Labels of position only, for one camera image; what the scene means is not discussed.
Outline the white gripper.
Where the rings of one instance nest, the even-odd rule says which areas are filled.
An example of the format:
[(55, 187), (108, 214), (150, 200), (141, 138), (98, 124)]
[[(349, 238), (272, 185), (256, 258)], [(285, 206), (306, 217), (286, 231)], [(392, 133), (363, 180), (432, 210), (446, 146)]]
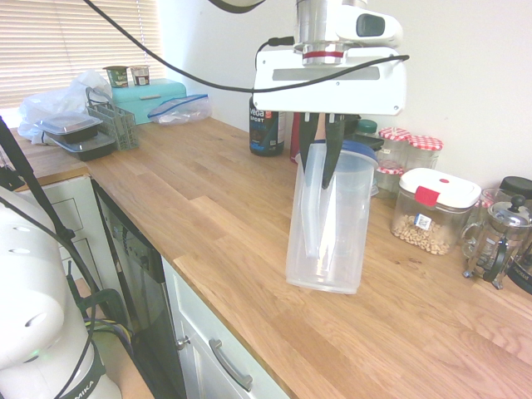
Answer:
[[(305, 66), (292, 50), (260, 52), (254, 106), (266, 111), (396, 116), (406, 104), (406, 56), (386, 47), (352, 48), (338, 65)], [(319, 114), (299, 117), (299, 154), (306, 170)], [(342, 150), (344, 115), (326, 115), (322, 188)]]

